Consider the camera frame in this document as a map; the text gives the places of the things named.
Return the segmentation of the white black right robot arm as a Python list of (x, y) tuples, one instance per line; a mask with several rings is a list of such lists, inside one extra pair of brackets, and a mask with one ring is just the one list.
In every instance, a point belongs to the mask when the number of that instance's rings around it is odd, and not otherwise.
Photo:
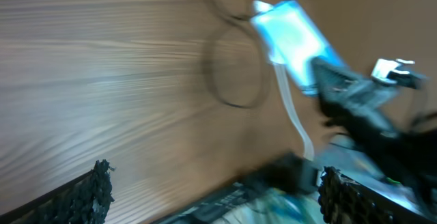
[(421, 89), (424, 77), (410, 65), (403, 59), (379, 59), (365, 77), (321, 57), (311, 60), (327, 126), (343, 127), (387, 177), (412, 189), (424, 214), (436, 216), (436, 130), (417, 131), (434, 115), (418, 115), (402, 130), (380, 110), (400, 87)]

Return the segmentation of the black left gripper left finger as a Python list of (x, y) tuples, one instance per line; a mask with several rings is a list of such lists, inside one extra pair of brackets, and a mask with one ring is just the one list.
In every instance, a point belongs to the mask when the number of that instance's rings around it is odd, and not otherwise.
[(114, 170), (107, 160), (68, 183), (1, 215), (1, 224), (104, 223), (111, 204)]

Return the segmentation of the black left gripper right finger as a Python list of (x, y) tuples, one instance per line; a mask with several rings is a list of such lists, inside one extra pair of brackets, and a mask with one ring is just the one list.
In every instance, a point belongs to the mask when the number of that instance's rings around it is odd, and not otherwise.
[(325, 167), (318, 188), (318, 203), (325, 223), (332, 224), (426, 224), (435, 223), (377, 191)]

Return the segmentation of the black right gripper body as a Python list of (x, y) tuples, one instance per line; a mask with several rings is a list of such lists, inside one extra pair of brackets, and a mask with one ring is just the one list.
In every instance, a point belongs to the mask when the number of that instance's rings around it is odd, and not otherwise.
[(397, 139), (400, 131), (380, 106), (396, 95), (396, 89), (373, 81), (322, 81), (320, 108), (329, 126), (341, 126), (361, 139)]

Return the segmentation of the Samsung Galaxy smartphone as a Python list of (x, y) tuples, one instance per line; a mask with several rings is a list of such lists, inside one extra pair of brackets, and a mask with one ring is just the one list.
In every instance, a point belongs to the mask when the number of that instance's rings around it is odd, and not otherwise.
[(317, 96), (311, 60), (320, 57), (334, 66), (345, 62), (295, 0), (275, 5), (253, 2), (250, 22), (266, 45), (270, 62), (284, 66), (289, 77), (306, 96)]

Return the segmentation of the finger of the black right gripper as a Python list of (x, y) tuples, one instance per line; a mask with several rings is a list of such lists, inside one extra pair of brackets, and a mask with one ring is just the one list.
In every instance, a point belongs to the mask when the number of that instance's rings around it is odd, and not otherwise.
[(337, 101), (342, 93), (362, 81), (362, 76), (344, 66), (334, 66), (325, 59), (311, 60), (318, 96), (324, 101)]

